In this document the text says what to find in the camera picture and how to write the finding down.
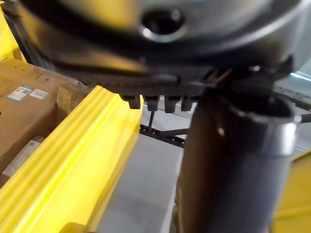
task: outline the barcode label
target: barcode label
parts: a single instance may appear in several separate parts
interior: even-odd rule
[[[29,86],[20,86],[18,89],[16,89],[10,95],[8,95],[8,98],[10,100],[14,100],[14,101],[18,102],[18,101],[21,101],[32,90],[33,89],[31,87],[29,87]]]
[[[36,97],[36,98],[41,99],[41,100],[43,100],[47,95],[48,95],[48,92],[41,91],[41,90],[39,90],[39,89],[34,90],[34,91],[30,94],[30,96]]]

